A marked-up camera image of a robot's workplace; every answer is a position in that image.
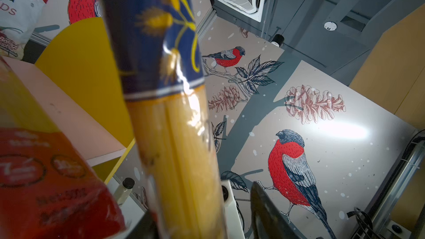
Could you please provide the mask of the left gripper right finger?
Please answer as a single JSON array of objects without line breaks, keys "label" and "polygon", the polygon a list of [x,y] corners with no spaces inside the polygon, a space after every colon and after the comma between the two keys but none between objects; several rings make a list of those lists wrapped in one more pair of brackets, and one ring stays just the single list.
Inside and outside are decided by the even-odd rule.
[{"label": "left gripper right finger", "polygon": [[299,239],[258,181],[252,184],[250,201],[255,239]]}]

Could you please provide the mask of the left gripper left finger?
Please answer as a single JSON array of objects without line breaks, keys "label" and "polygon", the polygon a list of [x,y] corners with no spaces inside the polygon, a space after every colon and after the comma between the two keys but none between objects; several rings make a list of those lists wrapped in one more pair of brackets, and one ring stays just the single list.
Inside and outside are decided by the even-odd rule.
[{"label": "left gripper left finger", "polygon": [[150,211],[147,211],[126,239],[159,239],[159,232]]}]

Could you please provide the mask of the red spaghetti pack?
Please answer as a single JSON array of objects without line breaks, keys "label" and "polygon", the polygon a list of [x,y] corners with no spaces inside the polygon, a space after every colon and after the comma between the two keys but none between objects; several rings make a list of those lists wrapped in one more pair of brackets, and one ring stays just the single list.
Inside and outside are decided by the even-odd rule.
[{"label": "red spaghetti pack", "polygon": [[108,239],[121,209],[30,91],[1,61],[1,238]]}]

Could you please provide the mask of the dark spaghetti pack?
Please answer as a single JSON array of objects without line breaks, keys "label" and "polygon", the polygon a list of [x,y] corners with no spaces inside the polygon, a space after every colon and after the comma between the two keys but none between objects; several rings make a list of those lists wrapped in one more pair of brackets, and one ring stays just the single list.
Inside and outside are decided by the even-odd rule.
[{"label": "dark spaghetti pack", "polygon": [[224,239],[224,200],[191,0],[99,0],[163,239]]}]

